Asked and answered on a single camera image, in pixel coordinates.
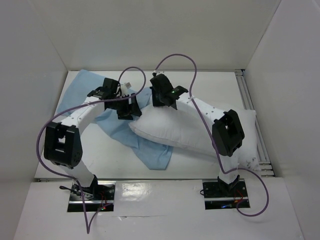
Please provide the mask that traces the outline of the white pillow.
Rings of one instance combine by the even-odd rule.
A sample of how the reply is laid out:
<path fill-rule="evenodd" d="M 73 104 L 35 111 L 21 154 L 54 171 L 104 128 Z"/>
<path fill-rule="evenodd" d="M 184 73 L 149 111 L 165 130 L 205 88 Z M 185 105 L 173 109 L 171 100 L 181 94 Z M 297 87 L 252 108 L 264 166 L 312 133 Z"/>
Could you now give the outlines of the white pillow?
<path fill-rule="evenodd" d="M 218 163 L 209 134 L 199 116 L 167 106 L 153 107 L 151 89 L 148 87 L 136 99 L 142 115 L 128 124 L 136 135 L 186 154 L 204 155 L 210 162 Z M 260 171 L 256 112 L 224 102 L 214 101 L 212 105 L 223 111 L 237 112 L 245 135 L 242 146 L 237 150 L 238 163 L 249 170 Z"/>

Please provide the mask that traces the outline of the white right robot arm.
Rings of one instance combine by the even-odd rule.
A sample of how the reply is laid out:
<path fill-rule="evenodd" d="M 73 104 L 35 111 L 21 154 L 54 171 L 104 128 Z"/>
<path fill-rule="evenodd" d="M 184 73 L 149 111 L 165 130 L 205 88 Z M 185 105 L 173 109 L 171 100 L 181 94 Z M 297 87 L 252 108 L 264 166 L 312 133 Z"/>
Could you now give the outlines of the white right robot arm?
<path fill-rule="evenodd" d="M 193 96 L 190 90 L 180 85 L 173 87 L 163 73 L 153 72 L 150 82 L 153 106 L 171 107 L 180 113 L 202 120 L 220 166 L 218 190 L 223 196 L 230 196 L 240 178 L 237 150 L 245 138 L 237 112 L 233 109 L 224 111 L 215 108 Z"/>

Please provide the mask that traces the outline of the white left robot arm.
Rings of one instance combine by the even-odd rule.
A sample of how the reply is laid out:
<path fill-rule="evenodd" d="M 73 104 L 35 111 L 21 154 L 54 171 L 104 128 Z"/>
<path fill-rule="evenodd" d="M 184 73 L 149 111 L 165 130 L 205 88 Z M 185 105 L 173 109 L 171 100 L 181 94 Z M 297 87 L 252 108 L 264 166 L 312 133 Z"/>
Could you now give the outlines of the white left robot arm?
<path fill-rule="evenodd" d="M 95 175 L 82 161 L 81 135 L 89 124 L 105 110 L 114 110 L 119 120 L 132 120 L 142 115 L 129 82 L 105 78 L 103 85 L 89 92 L 80 107 L 60 122 L 51 121 L 45 128 L 44 158 L 60 166 L 78 180 L 81 194 L 88 200 L 97 197 L 99 187 Z"/>

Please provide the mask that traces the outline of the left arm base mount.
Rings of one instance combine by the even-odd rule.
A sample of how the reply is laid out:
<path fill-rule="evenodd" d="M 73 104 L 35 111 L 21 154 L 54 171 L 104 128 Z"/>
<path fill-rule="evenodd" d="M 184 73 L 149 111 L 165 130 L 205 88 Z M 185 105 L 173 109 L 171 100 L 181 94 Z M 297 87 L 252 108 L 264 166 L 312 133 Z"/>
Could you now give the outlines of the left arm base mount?
<path fill-rule="evenodd" d="M 71 187 L 60 186 L 61 190 L 69 192 L 68 213 L 80 213 L 83 212 L 83 199 L 87 212 L 96 212 L 101 208 L 101 212 L 113 212 L 114 211 L 114 199 L 116 182 L 115 181 L 99 181 L 98 187 L 94 195 L 84 193 L 84 198 L 81 197 L 80 190 L 73 184 Z"/>

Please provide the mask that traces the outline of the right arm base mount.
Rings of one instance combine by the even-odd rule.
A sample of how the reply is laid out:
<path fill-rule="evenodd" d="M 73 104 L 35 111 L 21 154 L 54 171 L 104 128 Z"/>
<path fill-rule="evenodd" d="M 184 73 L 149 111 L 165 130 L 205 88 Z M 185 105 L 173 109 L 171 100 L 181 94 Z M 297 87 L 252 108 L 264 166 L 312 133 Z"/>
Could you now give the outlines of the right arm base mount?
<path fill-rule="evenodd" d="M 250 200 L 247 186 L 243 179 L 229 192 L 223 192 L 217 179 L 205 179 L 202 181 L 202 189 L 199 193 L 204 198 L 206 210 L 227 210 L 250 208 Z"/>

